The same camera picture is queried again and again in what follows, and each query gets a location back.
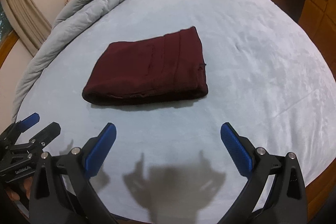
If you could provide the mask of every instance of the mattress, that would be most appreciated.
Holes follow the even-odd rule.
[[[119,107],[83,100],[83,87],[110,43],[191,26],[207,64],[205,98]],[[37,112],[40,122],[19,142],[58,122],[61,135],[45,151],[64,154],[112,122],[116,142],[91,179],[110,212],[143,222],[213,224],[246,183],[221,142],[221,125],[230,122],[271,154],[295,152],[308,185],[336,157],[335,98],[322,55],[270,0],[126,0],[43,71],[18,114],[20,120]]]

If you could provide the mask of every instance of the curtain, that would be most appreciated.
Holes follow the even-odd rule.
[[[51,32],[51,25],[32,0],[1,0],[13,29],[32,56]]]

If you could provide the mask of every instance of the window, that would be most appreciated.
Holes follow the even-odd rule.
[[[12,30],[13,28],[9,23],[0,3],[0,44]]]

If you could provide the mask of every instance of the silver bolt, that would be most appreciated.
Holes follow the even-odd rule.
[[[81,151],[81,149],[79,147],[75,147],[71,150],[71,153],[74,154],[74,155],[77,155],[80,151]]]
[[[296,158],[296,155],[293,152],[289,152],[288,156],[293,160]]]
[[[41,154],[41,158],[42,159],[46,159],[47,157],[48,157],[48,152],[43,152],[42,154]]]
[[[259,155],[263,155],[263,154],[266,153],[266,150],[265,150],[265,148],[263,148],[263,147],[258,147],[258,148],[257,148],[257,153],[258,153]]]

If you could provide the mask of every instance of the maroon fabric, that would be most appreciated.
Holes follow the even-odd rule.
[[[82,95],[95,105],[135,105],[207,94],[202,44],[191,27],[163,37],[111,43]]]

